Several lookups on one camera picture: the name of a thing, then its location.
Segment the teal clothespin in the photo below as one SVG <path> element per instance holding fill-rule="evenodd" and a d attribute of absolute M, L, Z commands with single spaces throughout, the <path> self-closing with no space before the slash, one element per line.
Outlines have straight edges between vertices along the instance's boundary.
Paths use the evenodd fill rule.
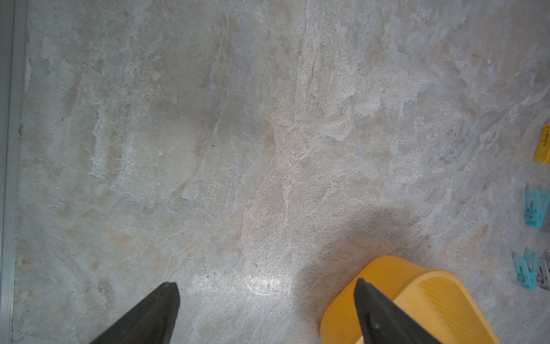
<path fill-rule="evenodd" d="M 525 225 L 541 229 L 549 209 L 549 190 L 528 187 L 525 193 Z"/>
<path fill-rule="evenodd" d="M 526 250 L 522 257 L 513 256 L 514 269 L 518 284 L 529 291 L 537 288 L 537 272 L 539 267 L 539 257 L 533 250 Z"/>

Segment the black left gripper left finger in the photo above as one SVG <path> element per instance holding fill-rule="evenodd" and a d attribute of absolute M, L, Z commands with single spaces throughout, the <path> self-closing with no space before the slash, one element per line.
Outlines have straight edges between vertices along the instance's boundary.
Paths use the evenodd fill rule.
<path fill-rule="evenodd" d="M 174 282 L 164 282 L 99 335 L 92 344 L 169 343 L 180 308 Z"/>

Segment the yellow clothespin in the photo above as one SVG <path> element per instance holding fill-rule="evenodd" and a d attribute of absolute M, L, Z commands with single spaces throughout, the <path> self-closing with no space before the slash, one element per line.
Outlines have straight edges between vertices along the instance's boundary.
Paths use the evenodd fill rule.
<path fill-rule="evenodd" d="M 538 164 L 550 162 L 550 124 L 544 125 L 534 156 L 534 162 Z"/>

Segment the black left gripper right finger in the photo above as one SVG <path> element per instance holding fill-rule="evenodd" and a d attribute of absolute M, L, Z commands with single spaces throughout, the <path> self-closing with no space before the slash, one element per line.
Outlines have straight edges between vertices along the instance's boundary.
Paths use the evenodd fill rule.
<path fill-rule="evenodd" d="M 364 343 L 440 344 L 374 285 L 360 278 L 354 303 Z"/>

